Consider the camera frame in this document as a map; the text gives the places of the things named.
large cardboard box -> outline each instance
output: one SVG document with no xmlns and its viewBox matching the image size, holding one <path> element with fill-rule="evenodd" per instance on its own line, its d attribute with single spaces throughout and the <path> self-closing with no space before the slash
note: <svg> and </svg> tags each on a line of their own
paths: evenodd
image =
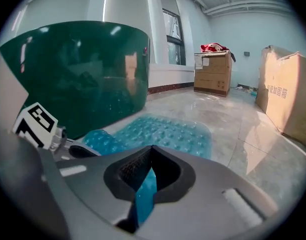
<svg viewBox="0 0 306 240">
<path fill-rule="evenodd" d="M 256 103 L 282 134 L 306 145 L 306 57 L 263 49 Z"/>
<path fill-rule="evenodd" d="M 232 59 L 229 51 L 195 54 L 194 91 L 227 96 Z"/>
</svg>

blue plastic piece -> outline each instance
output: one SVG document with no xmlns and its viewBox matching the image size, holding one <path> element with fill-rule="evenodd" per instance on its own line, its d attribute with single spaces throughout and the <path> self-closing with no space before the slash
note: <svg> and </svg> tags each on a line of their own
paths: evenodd
<svg viewBox="0 0 306 240">
<path fill-rule="evenodd" d="M 212 142 L 211 133 L 202 124 L 146 114 L 113 136 L 104 130 L 93 130 L 84 137 L 83 143 L 101 155 L 140 146 L 159 145 L 209 159 Z M 136 209 L 140 225 L 153 210 L 153 196 L 156 191 L 156 176 L 151 169 L 136 193 Z"/>
<path fill-rule="evenodd" d="M 124 143 L 117 141 L 116 138 L 104 130 L 90 131 L 85 135 L 82 142 L 99 152 L 102 156 L 122 152 L 128 149 Z"/>
</svg>

